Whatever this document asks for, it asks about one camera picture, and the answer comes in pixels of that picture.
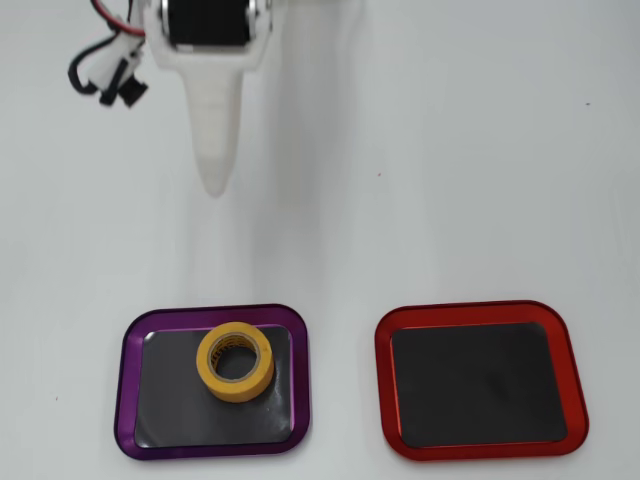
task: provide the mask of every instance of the yellow tape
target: yellow tape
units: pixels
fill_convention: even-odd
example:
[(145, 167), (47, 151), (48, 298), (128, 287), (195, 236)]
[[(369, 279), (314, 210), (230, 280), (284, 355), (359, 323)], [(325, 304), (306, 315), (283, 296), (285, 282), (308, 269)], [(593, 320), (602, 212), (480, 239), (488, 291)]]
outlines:
[[(253, 350), (256, 364), (244, 377), (229, 380), (218, 375), (216, 368), (222, 352), (236, 347)], [(200, 342), (196, 365), (207, 388), (225, 402), (248, 402), (264, 392), (273, 378), (269, 340), (256, 327), (242, 322), (223, 323), (211, 330)]]

